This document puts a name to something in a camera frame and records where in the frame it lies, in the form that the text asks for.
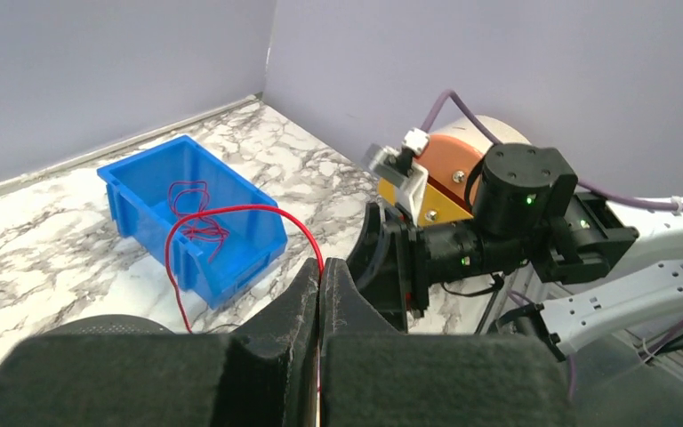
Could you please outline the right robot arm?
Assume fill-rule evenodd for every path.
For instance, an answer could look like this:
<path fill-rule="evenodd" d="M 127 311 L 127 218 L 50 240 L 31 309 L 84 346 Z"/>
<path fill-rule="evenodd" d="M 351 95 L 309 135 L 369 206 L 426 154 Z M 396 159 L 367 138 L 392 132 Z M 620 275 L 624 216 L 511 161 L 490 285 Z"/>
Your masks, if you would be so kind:
<path fill-rule="evenodd" d="M 632 274 L 683 260 L 683 206 L 637 207 L 584 190 L 560 152 L 521 143 L 493 146 L 467 177 L 467 220 L 421 226 L 404 206 L 366 206 L 347 264 L 358 291 L 385 320 L 407 330 L 429 290 L 465 278 L 502 276 L 530 265 L 543 283 L 585 284 L 585 292 L 509 310 L 498 333 L 539 338 L 565 360 L 598 338 L 683 312 L 683 271 L 656 285 Z M 683 322 L 674 332 L 683 336 Z"/>

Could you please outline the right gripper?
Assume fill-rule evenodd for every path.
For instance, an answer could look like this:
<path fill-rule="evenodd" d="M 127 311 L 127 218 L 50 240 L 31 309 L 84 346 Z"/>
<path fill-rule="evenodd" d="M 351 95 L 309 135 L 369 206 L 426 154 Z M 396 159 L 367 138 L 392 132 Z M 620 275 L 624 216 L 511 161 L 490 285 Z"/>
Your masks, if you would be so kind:
<path fill-rule="evenodd" d="M 483 273 L 482 249 L 472 221 L 419 227 L 368 202 L 347 265 L 360 294 L 405 332 L 407 314 L 428 309 L 430 286 Z"/>

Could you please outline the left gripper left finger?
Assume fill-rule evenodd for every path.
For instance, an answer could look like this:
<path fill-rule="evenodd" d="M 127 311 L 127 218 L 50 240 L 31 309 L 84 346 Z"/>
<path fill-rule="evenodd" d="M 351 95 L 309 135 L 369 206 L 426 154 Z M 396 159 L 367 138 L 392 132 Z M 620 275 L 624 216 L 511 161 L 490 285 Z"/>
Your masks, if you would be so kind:
<path fill-rule="evenodd" d="M 228 334 L 30 337 L 0 364 L 0 426 L 306 426 L 317 284 L 290 286 Z"/>

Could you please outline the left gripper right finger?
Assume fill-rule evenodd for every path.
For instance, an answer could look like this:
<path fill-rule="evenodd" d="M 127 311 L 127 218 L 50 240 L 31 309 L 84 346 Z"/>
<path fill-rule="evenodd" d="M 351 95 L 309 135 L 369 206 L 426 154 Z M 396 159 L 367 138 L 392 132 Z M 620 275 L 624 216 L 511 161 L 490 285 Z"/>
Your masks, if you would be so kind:
<path fill-rule="evenodd" d="M 522 335 L 403 334 L 330 258 L 320 285 L 324 426 L 574 426 L 546 347 Z"/>

